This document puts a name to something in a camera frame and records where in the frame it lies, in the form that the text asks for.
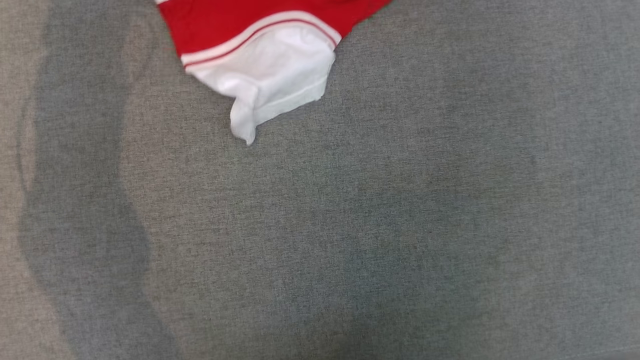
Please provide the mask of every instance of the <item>red and white garment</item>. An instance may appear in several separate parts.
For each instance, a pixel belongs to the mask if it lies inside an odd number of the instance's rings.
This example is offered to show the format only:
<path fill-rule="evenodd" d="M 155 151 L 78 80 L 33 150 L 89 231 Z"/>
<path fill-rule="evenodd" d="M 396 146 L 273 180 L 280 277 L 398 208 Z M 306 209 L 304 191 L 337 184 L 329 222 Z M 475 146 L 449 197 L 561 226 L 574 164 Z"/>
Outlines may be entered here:
<path fill-rule="evenodd" d="M 187 73 L 235 97 L 231 130 L 255 127 L 324 94 L 333 50 L 390 0 L 156 0 Z"/>

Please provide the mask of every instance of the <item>gray fabric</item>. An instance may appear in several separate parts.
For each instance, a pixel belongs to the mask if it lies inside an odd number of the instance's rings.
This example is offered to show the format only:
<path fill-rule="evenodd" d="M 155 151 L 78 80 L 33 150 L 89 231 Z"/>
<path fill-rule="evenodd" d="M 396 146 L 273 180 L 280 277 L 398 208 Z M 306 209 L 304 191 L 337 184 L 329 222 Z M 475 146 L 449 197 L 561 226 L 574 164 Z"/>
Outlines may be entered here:
<path fill-rule="evenodd" d="M 637 359 L 639 14 L 395 0 L 245 147 L 152 2 L 0 2 L 0 358 Z"/>

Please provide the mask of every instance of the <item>red fabric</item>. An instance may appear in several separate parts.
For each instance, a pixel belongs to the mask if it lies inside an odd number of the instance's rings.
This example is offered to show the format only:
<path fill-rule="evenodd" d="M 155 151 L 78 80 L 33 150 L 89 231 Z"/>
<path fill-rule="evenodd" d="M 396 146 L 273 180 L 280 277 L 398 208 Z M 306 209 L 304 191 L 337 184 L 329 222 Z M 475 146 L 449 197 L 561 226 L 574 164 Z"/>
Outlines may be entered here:
<path fill-rule="evenodd" d="M 179 55 L 225 43 L 258 20 L 280 12 L 315 15 L 344 38 L 391 0 L 167 0 L 158 4 Z"/>

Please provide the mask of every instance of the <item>wrinkled white fabric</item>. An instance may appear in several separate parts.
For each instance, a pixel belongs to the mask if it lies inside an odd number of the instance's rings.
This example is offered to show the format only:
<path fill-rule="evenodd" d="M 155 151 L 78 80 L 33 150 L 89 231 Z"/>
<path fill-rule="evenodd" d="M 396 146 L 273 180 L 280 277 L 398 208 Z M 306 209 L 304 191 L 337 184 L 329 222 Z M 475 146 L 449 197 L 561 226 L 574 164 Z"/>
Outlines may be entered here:
<path fill-rule="evenodd" d="M 213 90 L 236 98 L 231 131 L 250 145 L 256 126 L 322 97 L 334 59 L 326 35 L 306 24 L 288 24 L 215 65 L 190 72 Z"/>

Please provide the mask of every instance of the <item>thin red stripe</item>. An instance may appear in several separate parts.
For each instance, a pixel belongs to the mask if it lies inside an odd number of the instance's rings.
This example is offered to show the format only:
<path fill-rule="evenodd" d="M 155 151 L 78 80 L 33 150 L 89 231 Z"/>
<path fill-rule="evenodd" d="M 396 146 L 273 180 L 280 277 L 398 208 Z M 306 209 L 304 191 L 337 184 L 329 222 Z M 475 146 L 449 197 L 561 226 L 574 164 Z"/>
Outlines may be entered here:
<path fill-rule="evenodd" d="M 252 38 L 253 38 L 257 33 L 259 33 L 260 31 L 262 31 L 262 30 L 264 30 L 264 29 L 266 29 L 266 28 L 268 28 L 268 27 L 270 27 L 270 26 L 274 26 L 274 25 L 278 25 L 278 24 L 283 24 L 283 23 L 285 23 L 285 22 L 304 22 L 305 24 L 309 24 L 309 25 L 311 25 L 311 26 L 315 27 L 316 29 L 320 30 L 320 32 L 321 32 L 321 33 L 325 34 L 325 35 L 326 35 L 326 37 L 328 37 L 328 38 L 331 40 L 331 43 L 333 43 L 333 47 L 337 47 L 337 46 L 338 46 L 338 44 L 337 44 L 337 43 L 335 42 L 335 40 L 331 37 L 331 35 L 327 34 L 327 32 L 326 32 L 325 30 L 323 30 L 322 28 L 320 28 L 318 25 L 314 24 L 313 22 L 306 21 L 306 20 L 299 20 L 299 19 L 281 20 L 281 21 L 276 21 L 276 22 L 273 22 L 273 23 L 271 23 L 271 24 L 268 24 L 268 25 L 265 25 L 265 26 L 263 26 L 263 27 L 259 28 L 258 30 L 254 31 L 251 35 L 249 35 L 249 37 L 248 37 L 248 38 L 246 38 L 243 42 L 241 42 L 238 46 L 234 47 L 233 49 L 231 49 L 231 50 L 227 51 L 227 52 L 226 52 L 226 53 L 224 53 L 224 54 L 217 55 L 217 56 L 213 56 L 213 57 L 211 57 L 211 58 L 207 58 L 207 59 L 204 59 L 204 60 L 194 61 L 193 63 L 185 64 L 185 65 L 184 65 L 184 67 L 192 66 L 192 65 L 198 65 L 198 64 L 201 64 L 201 63 L 205 63 L 205 62 L 208 62 L 208 61 L 213 61 L 213 60 L 216 60 L 216 59 L 220 59 L 220 58 L 222 58 L 222 57 L 224 57 L 224 56 L 227 56 L 227 55 L 229 55 L 230 53 L 233 53 L 234 51 L 238 50 L 242 45 L 245 45 L 245 43 L 246 43 L 247 41 L 251 40 L 251 39 L 252 39 Z"/>

